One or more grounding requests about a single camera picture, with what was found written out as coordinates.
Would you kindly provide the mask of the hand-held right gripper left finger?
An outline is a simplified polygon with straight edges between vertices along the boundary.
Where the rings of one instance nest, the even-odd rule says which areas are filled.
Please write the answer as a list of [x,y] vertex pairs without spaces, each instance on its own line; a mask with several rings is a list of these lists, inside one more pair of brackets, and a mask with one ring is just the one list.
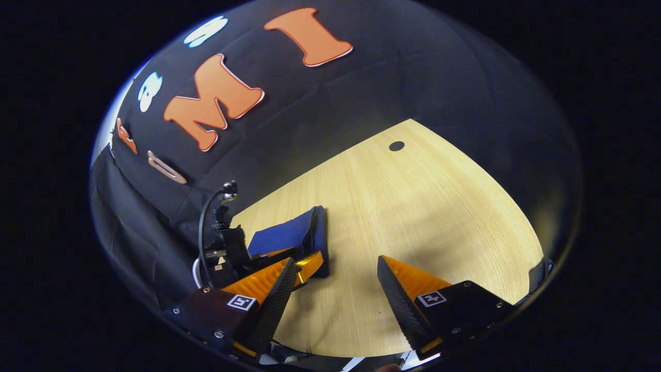
[[212,351],[257,360],[271,348],[296,279],[295,261],[287,257],[222,289],[197,289],[164,318]]

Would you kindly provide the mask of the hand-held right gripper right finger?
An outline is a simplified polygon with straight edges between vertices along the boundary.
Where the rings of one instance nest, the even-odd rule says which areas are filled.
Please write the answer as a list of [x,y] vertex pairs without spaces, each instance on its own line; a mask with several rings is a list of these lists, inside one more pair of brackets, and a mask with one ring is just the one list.
[[451,284],[388,256],[378,257],[377,277],[401,332],[420,359],[465,348],[516,309],[473,281]]

